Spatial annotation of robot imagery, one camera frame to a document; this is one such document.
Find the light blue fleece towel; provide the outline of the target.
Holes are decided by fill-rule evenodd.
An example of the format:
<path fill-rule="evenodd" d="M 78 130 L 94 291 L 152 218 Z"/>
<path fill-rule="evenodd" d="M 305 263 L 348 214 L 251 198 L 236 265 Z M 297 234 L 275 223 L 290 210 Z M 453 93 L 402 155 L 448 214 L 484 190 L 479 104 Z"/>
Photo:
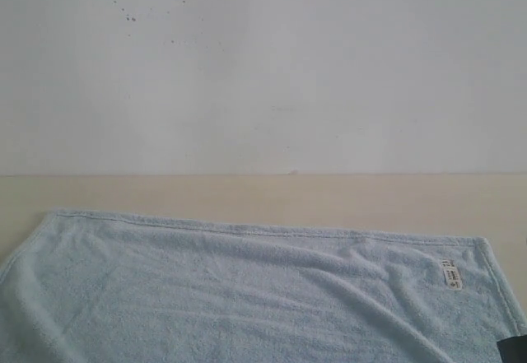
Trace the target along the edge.
<path fill-rule="evenodd" d="M 4 362 L 501 362 L 522 335 L 480 237 L 60 210 L 1 266 Z"/>

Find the white printed paper label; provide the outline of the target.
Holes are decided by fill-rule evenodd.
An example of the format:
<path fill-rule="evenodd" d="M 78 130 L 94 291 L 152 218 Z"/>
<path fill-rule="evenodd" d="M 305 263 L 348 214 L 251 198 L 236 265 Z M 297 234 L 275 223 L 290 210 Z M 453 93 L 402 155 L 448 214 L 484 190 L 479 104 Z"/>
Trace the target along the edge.
<path fill-rule="evenodd" d="M 450 259 L 443 259 L 440 261 L 440 265 L 448 288 L 453 291 L 461 291 L 463 282 L 455 262 Z"/>

